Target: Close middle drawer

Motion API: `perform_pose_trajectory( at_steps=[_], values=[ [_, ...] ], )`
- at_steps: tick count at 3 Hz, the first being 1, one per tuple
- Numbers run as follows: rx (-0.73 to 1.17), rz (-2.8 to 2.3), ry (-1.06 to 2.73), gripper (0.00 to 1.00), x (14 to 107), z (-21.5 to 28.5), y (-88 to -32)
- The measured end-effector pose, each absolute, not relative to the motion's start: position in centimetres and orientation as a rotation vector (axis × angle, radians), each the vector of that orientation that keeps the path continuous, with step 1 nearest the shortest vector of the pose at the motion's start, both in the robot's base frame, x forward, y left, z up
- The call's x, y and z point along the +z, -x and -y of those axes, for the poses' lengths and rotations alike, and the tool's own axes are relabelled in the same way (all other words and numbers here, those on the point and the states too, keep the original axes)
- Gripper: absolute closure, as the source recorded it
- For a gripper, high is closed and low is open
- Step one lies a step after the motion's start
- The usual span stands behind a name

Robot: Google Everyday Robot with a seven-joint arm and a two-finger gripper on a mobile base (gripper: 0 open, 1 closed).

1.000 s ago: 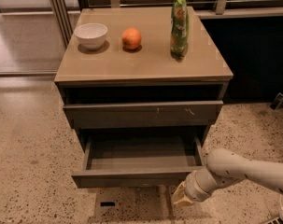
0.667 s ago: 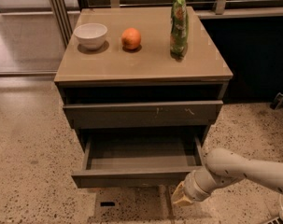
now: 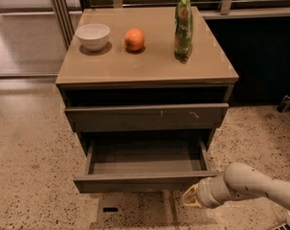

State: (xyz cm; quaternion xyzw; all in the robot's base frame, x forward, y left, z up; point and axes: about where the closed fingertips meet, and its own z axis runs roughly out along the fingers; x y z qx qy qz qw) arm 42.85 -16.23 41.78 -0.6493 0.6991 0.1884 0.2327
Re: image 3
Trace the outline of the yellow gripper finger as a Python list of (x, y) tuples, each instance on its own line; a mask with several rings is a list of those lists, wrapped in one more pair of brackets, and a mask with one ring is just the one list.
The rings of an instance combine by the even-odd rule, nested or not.
[(187, 207), (201, 208), (202, 204), (197, 197), (198, 185), (191, 185), (182, 195), (182, 202)]

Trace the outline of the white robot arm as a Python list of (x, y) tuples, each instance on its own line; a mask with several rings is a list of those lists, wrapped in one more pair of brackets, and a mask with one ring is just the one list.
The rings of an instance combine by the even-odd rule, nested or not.
[(201, 179), (183, 194), (185, 206), (216, 208), (227, 201), (266, 197), (290, 211), (290, 182), (275, 179), (255, 168), (234, 162), (216, 177)]

